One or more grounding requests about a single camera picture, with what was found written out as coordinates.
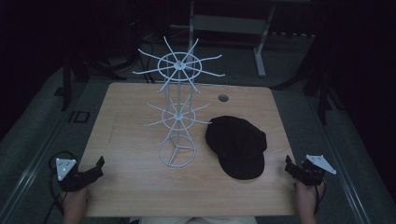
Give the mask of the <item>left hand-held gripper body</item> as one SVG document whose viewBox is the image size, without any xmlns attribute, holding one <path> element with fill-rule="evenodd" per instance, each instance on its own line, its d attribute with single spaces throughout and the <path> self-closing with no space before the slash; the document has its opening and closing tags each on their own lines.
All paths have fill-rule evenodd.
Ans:
<svg viewBox="0 0 396 224">
<path fill-rule="evenodd" d="M 62 191 L 75 192 L 97 180 L 97 168 L 93 167 L 86 172 L 80 172 L 75 159 L 55 160 L 59 186 Z"/>
</svg>

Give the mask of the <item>person's left hand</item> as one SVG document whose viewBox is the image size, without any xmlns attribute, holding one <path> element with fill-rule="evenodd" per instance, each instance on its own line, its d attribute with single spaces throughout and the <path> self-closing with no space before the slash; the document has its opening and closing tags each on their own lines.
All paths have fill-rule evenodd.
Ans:
<svg viewBox="0 0 396 224">
<path fill-rule="evenodd" d="M 86 208 L 89 198 L 90 191 L 88 187 L 84 187 L 78 191 L 61 192 L 61 203 L 64 211 L 83 211 Z"/>
</svg>

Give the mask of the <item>white metal frame desk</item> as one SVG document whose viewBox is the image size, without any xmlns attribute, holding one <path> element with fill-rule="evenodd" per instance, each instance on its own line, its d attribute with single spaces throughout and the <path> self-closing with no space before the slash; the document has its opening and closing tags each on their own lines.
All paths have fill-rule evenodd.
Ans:
<svg viewBox="0 0 396 224">
<path fill-rule="evenodd" d="M 188 49 L 194 50 L 194 31 L 221 32 L 227 34 L 260 35 L 260 42 L 253 48 L 254 58 L 257 66 L 258 76 L 265 77 L 266 71 L 262 58 L 262 50 L 269 34 L 272 18 L 276 7 L 270 6 L 265 20 L 251 18 L 225 17 L 215 15 L 204 15 L 195 12 L 197 0 L 181 0 L 188 4 L 189 11 L 189 45 Z"/>
</svg>

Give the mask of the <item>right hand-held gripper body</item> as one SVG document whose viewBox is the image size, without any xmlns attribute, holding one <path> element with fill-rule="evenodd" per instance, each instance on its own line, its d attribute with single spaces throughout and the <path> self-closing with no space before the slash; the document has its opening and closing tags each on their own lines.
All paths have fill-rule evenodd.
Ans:
<svg viewBox="0 0 396 224">
<path fill-rule="evenodd" d="M 332 175 L 337 174 L 323 155 L 306 155 L 302 166 L 296 167 L 296 174 L 293 177 L 306 186 L 319 186 L 326 172 Z"/>
</svg>

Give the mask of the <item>person's right hand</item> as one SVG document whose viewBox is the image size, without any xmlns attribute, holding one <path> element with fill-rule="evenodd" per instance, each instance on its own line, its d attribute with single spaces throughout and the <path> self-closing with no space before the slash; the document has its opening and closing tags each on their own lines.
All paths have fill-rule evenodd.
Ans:
<svg viewBox="0 0 396 224">
<path fill-rule="evenodd" d="M 304 183 L 296 182 L 296 204 L 297 207 L 316 207 L 324 194 L 325 184 L 319 186 L 306 186 Z"/>
</svg>

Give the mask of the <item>dark metal stand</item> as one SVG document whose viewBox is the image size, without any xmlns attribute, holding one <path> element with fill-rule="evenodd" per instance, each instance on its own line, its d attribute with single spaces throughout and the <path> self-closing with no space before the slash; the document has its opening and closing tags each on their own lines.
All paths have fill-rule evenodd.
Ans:
<svg viewBox="0 0 396 224">
<path fill-rule="evenodd" d="M 116 65 L 103 65 L 90 58 L 85 53 L 69 50 L 63 57 L 63 85 L 55 92 L 56 96 L 63 97 L 62 111 L 65 111 L 69 107 L 72 100 L 72 74 L 75 74 L 78 80 L 87 82 L 90 79 L 90 76 L 86 67 L 89 66 L 96 69 L 106 77 L 116 80 L 125 80 L 125 77 L 117 75 L 115 71 L 125 68 L 132 62 L 132 60 L 128 59 L 126 62 Z"/>
<path fill-rule="evenodd" d="M 319 92 L 318 117 L 321 123 L 326 125 L 326 111 L 332 109 L 328 102 L 328 97 L 332 98 L 330 91 L 331 76 L 339 63 L 337 44 L 331 39 L 317 35 L 295 76 L 273 86 L 272 90 L 283 90 L 305 79 L 303 93 L 305 96 L 314 96 Z"/>
</svg>

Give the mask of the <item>black cap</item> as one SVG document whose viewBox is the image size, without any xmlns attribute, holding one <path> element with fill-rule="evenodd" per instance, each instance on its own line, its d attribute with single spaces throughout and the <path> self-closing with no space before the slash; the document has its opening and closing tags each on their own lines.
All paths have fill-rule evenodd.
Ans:
<svg viewBox="0 0 396 224">
<path fill-rule="evenodd" d="M 263 173 L 266 133 L 246 119 L 232 116 L 211 119 L 206 128 L 205 140 L 218 156 L 220 167 L 228 176 L 250 180 Z"/>
</svg>

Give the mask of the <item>white wire hat rack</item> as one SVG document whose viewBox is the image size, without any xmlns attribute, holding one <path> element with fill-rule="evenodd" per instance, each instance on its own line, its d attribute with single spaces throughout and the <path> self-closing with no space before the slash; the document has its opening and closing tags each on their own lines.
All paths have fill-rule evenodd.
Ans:
<svg viewBox="0 0 396 224">
<path fill-rule="evenodd" d="M 224 77 L 224 74 L 209 72 L 203 67 L 203 62 L 217 60 L 221 54 L 200 59 L 193 54 L 198 39 L 187 51 L 174 51 L 166 37 L 163 40 L 169 50 L 163 56 L 138 50 L 149 59 L 155 59 L 157 65 L 150 70 L 134 71 L 134 74 L 144 76 L 147 81 L 152 73 L 157 73 L 163 78 L 163 84 L 157 92 L 164 94 L 164 105 L 148 103 L 149 107 L 160 113 L 159 119 L 148 126 L 161 124 L 167 129 L 167 135 L 158 147 L 160 160 L 170 167 L 183 167 L 190 164 L 197 153 L 197 146 L 191 137 L 191 128 L 196 123 L 210 124 L 210 121 L 197 118 L 197 112 L 207 108 L 208 104 L 199 107 L 193 105 L 194 94 L 200 93 L 195 79 L 200 75 Z"/>
</svg>

